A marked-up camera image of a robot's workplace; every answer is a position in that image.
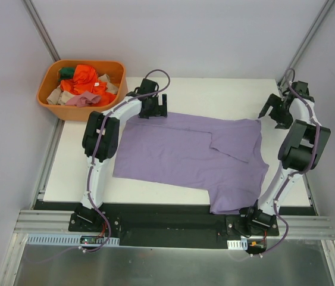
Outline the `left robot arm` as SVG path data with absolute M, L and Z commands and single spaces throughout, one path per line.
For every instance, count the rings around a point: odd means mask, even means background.
M 166 94 L 162 94 L 162 103 L 159 103 L 158 93 L 163 90 L 157 82 L 144 78 L 139 87 L 113 108 L 90 113 L 82 140 L 87 157 L 86 190 L 70 217 L 69 231 L 97 232 L 108 227 L 99 208 L 104 202 L 109 164 L 117 152 L 120 126 L 134 116 L 141 119 L 167 117 Z

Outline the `purple t shirt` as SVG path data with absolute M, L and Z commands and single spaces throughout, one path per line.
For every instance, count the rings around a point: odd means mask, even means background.
M 170 113 L 126 123 L 113 175 L 203 189 L 213 214 L 255 204 L 269 166 L 259 120 L 221 120 Z

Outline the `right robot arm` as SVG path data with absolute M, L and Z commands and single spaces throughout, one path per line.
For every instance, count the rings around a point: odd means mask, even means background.
M 314 169 L 331 135 L 315 115 L 315 100 L 308 84 L 290 82 L 282 96 L 271 94 L 259 113 L 276 122 L 277 129 L 288 133 L 278 151 L 277 172 L 264 194 L 248 208 L 245 217 L 247 235 L 265 235 L 277 226 L 281 202 L 295 182 Z

